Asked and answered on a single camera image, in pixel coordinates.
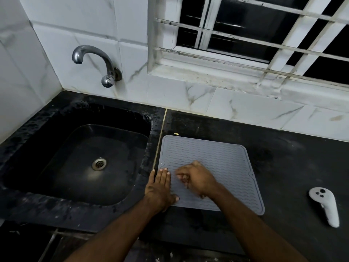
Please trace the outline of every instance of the white controller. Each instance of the white controller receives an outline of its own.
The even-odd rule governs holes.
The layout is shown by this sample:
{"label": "white controller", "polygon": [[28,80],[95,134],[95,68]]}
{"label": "white controller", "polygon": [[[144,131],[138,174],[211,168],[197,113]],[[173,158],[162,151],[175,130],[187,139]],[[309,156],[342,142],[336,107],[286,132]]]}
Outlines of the white controller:
{"label": "white controller", "polygon": [[327,221],[332,227],[339,227],[339,216],[334,194],[326,188],[312,188],[309,196],[324,208]]}

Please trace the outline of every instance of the drying mat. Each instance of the drying mat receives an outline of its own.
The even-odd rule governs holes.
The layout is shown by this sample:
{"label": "drying mat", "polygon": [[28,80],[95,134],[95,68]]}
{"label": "drying mat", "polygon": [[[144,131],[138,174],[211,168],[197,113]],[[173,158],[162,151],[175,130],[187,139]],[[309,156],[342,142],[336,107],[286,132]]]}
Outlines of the drying mat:
{"label": "drying mat", "polygon": [[201,199],[186,189],[175,170],[194,160],[201,162],[216,180],[257,215],[264,204],[244,146],[216,141],[166,135],[162,139],[159,169],[167,167],[172,175],[172,193],[180,197],[178,207],[219,211],[209,198]]}

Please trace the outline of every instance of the forearm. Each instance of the forearm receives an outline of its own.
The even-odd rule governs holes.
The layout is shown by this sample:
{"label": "forearm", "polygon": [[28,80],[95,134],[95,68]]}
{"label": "forearm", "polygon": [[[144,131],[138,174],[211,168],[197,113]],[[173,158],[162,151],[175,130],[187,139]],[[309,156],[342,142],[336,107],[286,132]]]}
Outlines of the forearm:
{"label": "forearm", "polygon": [[75,251],[66,261],[124,261],[138,235],[156,213],[148,200],[143,198],[131,210]]}
{"label": "forearm", "polygon": [[235,198],[223,185],[217,184],[208,195],[224,213],[236,237],[252,261],[307,260],[254,212]]}

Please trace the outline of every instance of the person's right arm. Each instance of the person's right arm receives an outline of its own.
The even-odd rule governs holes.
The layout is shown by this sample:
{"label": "person's right arm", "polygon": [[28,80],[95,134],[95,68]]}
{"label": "person's right arm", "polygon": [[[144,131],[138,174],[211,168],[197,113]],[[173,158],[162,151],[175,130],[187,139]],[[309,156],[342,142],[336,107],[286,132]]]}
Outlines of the person's right arm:
{"label": "person's right arm", "polygon": [[176,170],[177,177],[198,196],[209,197],[224,213],[242,248],[252,261],[306,262],[293,246],[234,197],[198,161]]}

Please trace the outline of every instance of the brown stain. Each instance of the brown stain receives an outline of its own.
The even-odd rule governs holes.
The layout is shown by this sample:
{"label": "brown stain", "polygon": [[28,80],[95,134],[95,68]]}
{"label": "brown stain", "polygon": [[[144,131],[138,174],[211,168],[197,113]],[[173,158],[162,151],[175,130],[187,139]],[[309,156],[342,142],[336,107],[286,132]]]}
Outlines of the brown stain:
{"label": "brown stain", "polygon": [[339,116],[336,116],[336,117],[333,117],[333,118],[330,118],[329,120],[330,121],[340,121],[343,119],[343,115],[339,115]]}

